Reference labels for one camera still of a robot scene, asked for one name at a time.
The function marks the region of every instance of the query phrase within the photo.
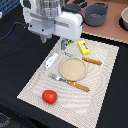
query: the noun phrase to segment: white placemat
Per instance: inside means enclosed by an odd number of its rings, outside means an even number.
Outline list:
[[[76,127],[95,128],[119,48],[84,39],[90,49],[90,54],[85,57],[102,62],[100,66],[86,62],[88,73],[84,79],[77,81],[77,83],[89,87],[90,92],[85,92],[64,82],[55,81],[48,76],[50,73],[60,76],[59,64],[68,58],[61,51],[61,40],[56,43],[17,98]],[[54,52],[58,53],[59,57],[52,67],[46,70],[46,60]],[[69,44],[65,52],[82,57],[77,42]],[[57,92],[58,98],[54,105],[49,105],[42,100],[41,96],[44,90]]]

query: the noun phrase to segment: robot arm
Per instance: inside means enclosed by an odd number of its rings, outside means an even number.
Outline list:
[[[43,43],[52,34],[69,40],[78,40],[82,33],[82,16],[77,13],[62,11],[64,0],[27,0],[31,7],[24,5],[26,0],[20,0],[23,7],[28,30],[38,34]]]

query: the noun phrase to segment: black table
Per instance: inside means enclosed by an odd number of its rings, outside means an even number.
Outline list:
[[[11,30],[14,22],[25,22],[20,5],[0,20],[0,37]],[[128,45],[86,34],[81,37],[119,47],[96,128],[128,128]],[[50,128],[75,128],[17,99],[58,39],[53,36],[42,44],[38,35],[17,25],[8,38],[0,41],[0,112],[20,120],[18,113]]]

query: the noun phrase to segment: yellow box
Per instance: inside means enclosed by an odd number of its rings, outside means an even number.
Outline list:
[[[78,46],[80,48],[82,55],[90,54],[90,50],[84,40],[78,41]]]

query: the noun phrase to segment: round plate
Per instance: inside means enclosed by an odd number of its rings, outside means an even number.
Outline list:
[[[79,58],[69,58],[60,65],[60,74],[66,79],[77,81],[82,79],[87,73],[85,62]]]

